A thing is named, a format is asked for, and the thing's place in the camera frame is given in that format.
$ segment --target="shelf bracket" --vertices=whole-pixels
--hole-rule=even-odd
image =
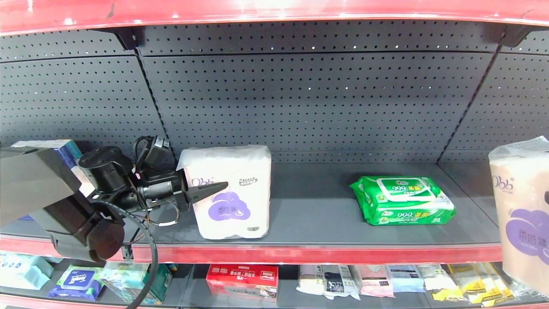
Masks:
[[[131,51],[137,48],[136,36],[131,27],[115,27],[94,30],[114,34],[125,51]]]
[[[517,47],[522,40],[534,31],[549,31],[549,27],[530,26],[530,25],[507,25],[503,45],[507,47]]]
[[[122,246],[120,248],[120,251],[122,252],[122,258],[124,259],[124,262],[133,262],[133,250],[131,245]]]

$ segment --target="red shelf header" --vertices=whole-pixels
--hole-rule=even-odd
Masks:
[[[3,0],[0,34],[282,20],[444,19],[549,26],[547,0]]]

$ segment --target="black cable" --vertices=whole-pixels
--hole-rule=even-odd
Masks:
[[[158,249],[156,248],[156,243],[154,241],[153,235],[150,233],[150,230],[143,224],[139,219],[137,219],[136,216],[131,214],[130,212],[120,208],[119,206],[107,202],[107,201],[92,201],[91,204],[102,204],[104,206],[108,206],[111,209],[115,209],[120,214],[123,214],[126,216],[126,218],[133,221],[137,226],[143,231],[143,234],[147,237],[147,240],[149,241],[150,246],[150,252],[152,255],[151,263],[150,263],[150,270],[149,270],[149,278],[147,279],[147,282],[145,282],[145,285],[141,289],[141,292],[137,295],[137,297],[132,301],[131,304],[129,304],[126,309],[137,309],[139,305],[141,305],[141,302],[147,297],[147,294],[149,294],[150,288],[153,286],[154,279],[156,278],[156,272],[158,271]]]
[[[135,142],[133,142],[133,161],[135,162],[135,164],[137,164],[137,146],[139,145],[139,143],[142,141],[142,140],[146,140],[146,139],[149,139],[151,138],[152,136],[141,136],[141,137],[138,137],[138,139],[136,139]]]

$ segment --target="white tissue package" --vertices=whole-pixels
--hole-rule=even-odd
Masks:
[[[53,267],[41,256],[6,253],[0,256],[0,286],[39,290],[52,275]]]
[[[190,148],[181,152],[189,186],[229,186],[193,205],[206,239],[261,238],[269,229],[271,153],[267,146]]]

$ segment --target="blue tissue package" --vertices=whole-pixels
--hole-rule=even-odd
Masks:
[[[395,293],[423,293],[424,281],[415,265],[386,265]]]
[[[12,147],[40,147],[53,148],[69,168],[77,165],[82,152],[78,149],[73,140],[50,140],[50,141],[19,141]]]
[[[70,266],[59,278],[48,297],[73,297],[95,301],[103,290],[99,267]]]

